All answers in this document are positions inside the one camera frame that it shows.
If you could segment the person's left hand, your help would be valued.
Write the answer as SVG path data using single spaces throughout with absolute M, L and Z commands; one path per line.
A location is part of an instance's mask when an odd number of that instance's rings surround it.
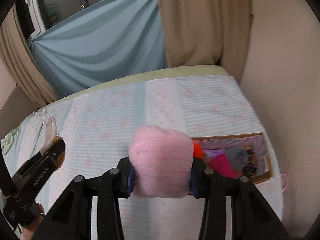
M 37 203 L 38 210 L 40 212 L 40 215 L 33 220 L 32 223 L 30 223 L 27 227 L 22 227 L 22 235 L 24 240 L 31 240 L 35 231 L 43 221 L 43 215 L 44 215 L 44 207 Z

